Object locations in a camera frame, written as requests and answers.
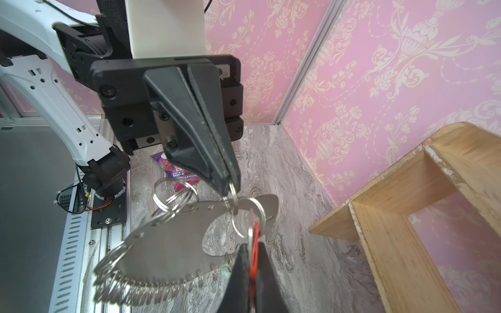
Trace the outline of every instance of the red wire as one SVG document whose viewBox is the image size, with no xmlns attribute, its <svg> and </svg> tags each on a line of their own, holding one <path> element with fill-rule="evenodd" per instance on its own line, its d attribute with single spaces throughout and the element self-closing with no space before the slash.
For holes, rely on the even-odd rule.
<svg viewBox="0 0 501 313">
<path fill-rule="evenodd" d="M 101 205 L 100 207 L 93 208 L 93 207 L 87 206 L 87 208 L 89 209 L 89 211 L 100 210 L 100 209 L 103 209 L 103 208 L 107 207 L 108 205 L 110 205 L 111 202 L 113 202 L 113 200 L 110 200 L 109 198 L 106 198 L 106 203 L 103 204 L 103 205 Z"/>
</svg>

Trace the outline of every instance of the marble surface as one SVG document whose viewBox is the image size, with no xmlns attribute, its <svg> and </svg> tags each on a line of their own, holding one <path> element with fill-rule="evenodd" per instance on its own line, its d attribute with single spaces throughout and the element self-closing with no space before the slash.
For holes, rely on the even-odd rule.
<svg viewBox="0 0 501 313">
<path fill-rule="evenodd" d="M 308 227 L 333 205 L 283 128 L 246 126 L 233 148 L 241 170 L 239 195 L 273 193 L 280 199 L 277 221 L 262 241 L 290 312 L 384 312 L 362 249 L 354 242 L 308 233 Z M 164 173 L 150 155 L 160 151 L 160 146 L 149 147 L 131 158 L 133 229 L 149 221 L 155 211 L 151 188 Z M 170 192 L 170 183 L 166 187 Z M 195 188 L 200 200 L 220 199 L 203 181 Z M 244 221 L 244 214 L 239 214 L 237 225 L 242 229 Z M 222 255 L 233 252 L 240 242 L 224 215 L 209 227 L 202 246 L 210 255 Z M 216 280 L 208 275 L 202 288 L 164 303 L 135 307 L 133 312 L 215 312 L 226 284 L 224 272 Z"/>
</svg>

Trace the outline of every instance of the pink wallpaper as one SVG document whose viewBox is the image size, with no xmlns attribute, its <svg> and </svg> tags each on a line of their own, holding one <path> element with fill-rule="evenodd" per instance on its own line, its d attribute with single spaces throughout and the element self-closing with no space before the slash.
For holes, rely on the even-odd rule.
<svg viewBox="0 0 501 313">
<path fill-rule="evenodd" d="M 348 1 L 283 125 L 339 204 L 444 125 L 501 135 L 501 3 Z M 501 312 L 501 240 L 461 195 L 411 220 L 464 312 Z"/>
<path fill-rule="evenodd" d="M 208 54 L 232 54 L 242 65 L 243 119 L 271 123 L 331 0 L 213 0 L 205 14 Z M 95 0 L 59 0 L 95 14 Z M 56 66 L 86 114 L 102 114 L 97 94 Z M 22 101 L 26 112 L 32 107 Z"/>
</svg>

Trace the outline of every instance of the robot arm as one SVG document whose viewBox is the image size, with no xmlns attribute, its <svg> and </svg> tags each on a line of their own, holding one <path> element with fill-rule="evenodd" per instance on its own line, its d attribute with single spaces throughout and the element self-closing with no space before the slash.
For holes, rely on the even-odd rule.
<svg viewBox="0 0 501 313">
<path fill-rule="evenodd" d="M 84 23 L 97 23 L 91 15 L 57 5 Z M 123 188 L 129 158 L 99 134 L 59 82 L 47 56 L 71 70 L 53 29 L 58 23 L 80 26 L 45 3 L 0 1 L 0 79 L 29 100 L 51 125 L 86 173 L 84 182 L 102 197 L 113 197 Z"/>
<path fill-rule="evenodd" d="M 240 63 L 232 56 L 193 56 L 203 51 L 202 1 L 99 0 L 105 14 L 96 20 L 51 2 L 86 25 L 42 0 L 0 0 L 0 28 L 32 50 L 6 53 L 9 45 L 2 42 L 0 76 L 58 132 L 86 173 L 84 182 L 110 197 L 122 187 L 129 158 L 85 123 L 44 54 L 98 92 L 127 154 L 161 143 L 171 163 L 198 174 L 219 194 L 229 194 L 231 185 L 238 192 L 240 171 L 230 141 L 243 133 Z M 156 29 L 166 26 L 158 22 L 162 17 L 168 29 Z M 98 27 L 88 25 L 96 22 Z M 195 43 L 187 40 L 190 35 Z"/>
</svg>

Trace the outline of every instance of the cable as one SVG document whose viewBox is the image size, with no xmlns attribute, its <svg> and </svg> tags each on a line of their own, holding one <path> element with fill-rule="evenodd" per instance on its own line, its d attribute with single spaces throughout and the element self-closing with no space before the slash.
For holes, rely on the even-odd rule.
<svg viewBox="0 0 501 313">
<path fill-rule="evenodd" d="M 76 163 L 75 163 L 75 167 L 77 168 L 78 183 L 79 183 L 80 189 L 81 189 L 80 197 L 82 198 L 82 204 L 84 205 L 84 208 L 86 208 L 87 207 L 87 197 L 83 196 L 83 195 L 85 195 L 85 189 L 84 189 L 84 184 L 82 183 L 82 179 L 80 178 L 80 172 L 79 172 L 80 169 L 78 168 L 78 164 L 76 164 Z"/>
<path fill-rule="evenodd" d="M 63 210 L 65 210 L 66 212 L 71 213 L 71 214 L 82 214 L 82 213 L 83 213 L 83 212 L 85 212 L 85 211 L 96 211 L 96 210 L 104 209 L 105 207 L 109 206 L 109 205 L 113 202 L 114 198 L 111 198 L 111 199 L 110 199 L 110 198 L 106 198 L 106 203 L 105 203 L 105 204 L 103 204 L 103 205 L 101 205 L 100 207 L 97 207 L 97 208 L 90 207 L 90 206 L 88 205 L 89 201 L 87 201 L 87 196 L 86 196 L 86 193 L 85 193 L 84 185 L 83 185 L 82 179 L 80 178 L 80 172 L 79 172 L 78 165 L 77 165 L 77 164 L 75 164 L 75 167 L 76 167 L 76 169 L 77 169 L 78 183 L 77 183 L 77 184 L 75 184 L 75 185 L 73 185 L 73 186 L 70 186 L 70 187 L 68 187 L 68 188 L 63 189 L 62 191 L 60 191 L 60 192 L 58 193 L 58 195 L 56 196 L 56 202 L 55 202 L 54 204 L 59 205 L 59 206 L 60 206 Z M 68 190 L 68 189 L 71 189 L 71 188 L 74 188 L 74 187 L 77 187 L 77 196 L 76 196 L 76 197 L 77 197 L 77 198 L 79 197 L 79 198 L 82 200 L 82 204 L 83 204 L 83 206 L 84 206 L 84 208 L 85 208 L 85 209 L 84 209 L 83 211 L 81 211 L 81 212 L 72 212 L 72 211 L 70 211 L 69 209 L 66 209 L 65 207 L 63 207 L 63 206 L 61 205 L 60 201 L 59 201 L 59 197 L 61 196 L 61 194 L 62 194 L 64 191 L 66 191 L 66 190 Z"/>
<path fill-rule="evenodd" d="M 84 21 L 81 21 L 81 20 L 79 20 L 79 19 L 77 19 L 77 18 L 74 18 L 73 16 L 71 16 L 71 15 L 69 15 L 68 13 L 64 12 L 64 11 L 63 11 L 61 8 L 59 8 L 58 6 L 56 6 L 56 5 L 52 4 L 52 3 L 50 3 L 48 0 L 43 0 L 43 1 L 44 1 L 44 3 L 46 3 L 46 4 L 50 5 L 51 7 L 55 8 L 56 10 L 58 10 L 61 14 L 63 14 L 63 15 L 64 15 L 64 16 L 66 16 L 67 18 L 72 19 L 72 20 L 74 20 L 75 22 L 77 22 L 77 23 L 79 23 L 79 24 L 99 28 L 99 26 L 97 26 L 97 25 L 92 25 L 92 24 L 86 23 L 86 22 L 84 22 Z"/>
<path fill-rule="evenodd" d="M 203 10 L 204 13 L 207 12 L 207 10 L 209 9 L 211 3 L 212 3 L 212 0 L 209 0 L 209 3 L 207 3 L 207 6 Z"/>
<path fill-rule="evenodd" d="M 59 202 L 59 197 L 61 196 L 61 194 L 62 194 L 63 192 L 65 192 L 65 191 L 66 191 L 66 190 L 68 190 L 68 189 L 71 189 L 71 188 L 77 187 L 78 185 L 79 185 L 79 184 L 75 184 L 75 185 L 73 185 L 73 186 L 70 186 L 70 187 L 65 188 L 65 189 L 63 189 L 62 191 L 60 191 L 60 192 L 58 193 L 58 195 L 56 196 L 56 202 L 55 202 L 54 204 L 57 204 L 57 205 L 58 205 L 58 206 L 60 206 L 63 210 L 65 210 L 66 212 L 71 213 L 71 214 L 82 214 L 83 212 L 85 212 L 85 210 L 83 210 L 82 212 L 72 212 L 72 211 L 70 211 L 70 210 L 66 209 L 65 207 L 63 207 L 63 206 L 61 205 L 61 203 Z"/>
</svg>

